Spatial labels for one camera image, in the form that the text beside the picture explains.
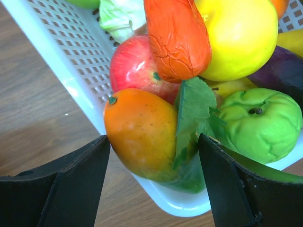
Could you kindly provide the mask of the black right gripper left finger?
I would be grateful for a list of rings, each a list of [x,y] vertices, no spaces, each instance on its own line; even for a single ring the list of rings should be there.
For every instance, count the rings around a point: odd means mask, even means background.
[[[1,226],[94,226],[109,154],[103,135],[44,165],[1,177]]]

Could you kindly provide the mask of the orange carrot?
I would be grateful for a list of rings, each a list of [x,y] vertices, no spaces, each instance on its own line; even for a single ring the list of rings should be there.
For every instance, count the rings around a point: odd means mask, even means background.
[[[204,72],[212,59],[209,35],[192,0],[145,0],[150,50],[161,79],[181,83]]]

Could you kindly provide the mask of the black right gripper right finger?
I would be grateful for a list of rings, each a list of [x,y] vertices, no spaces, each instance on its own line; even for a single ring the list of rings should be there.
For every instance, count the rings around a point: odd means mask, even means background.
[[[301,227],[303,178],[229,150],[201,134],[199,155],[217,227]]]

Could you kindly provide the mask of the red apple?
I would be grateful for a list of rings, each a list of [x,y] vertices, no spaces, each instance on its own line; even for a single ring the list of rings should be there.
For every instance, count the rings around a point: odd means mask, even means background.
[[[174,104],[179,90],[179,84],[159,77],[147,35],[133,36],[117,47],[110,62],[109,80],[114,92],[137,88],[156,94],[171,104]]]

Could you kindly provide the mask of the green custard apple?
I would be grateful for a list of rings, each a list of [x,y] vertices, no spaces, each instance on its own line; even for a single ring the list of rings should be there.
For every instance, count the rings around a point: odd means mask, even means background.
[[[220,106],[219,118],[226,123],[220,142],[262,164],[286,157],[303,127],[297,102],[289,95],[266,88],[230,94]]]

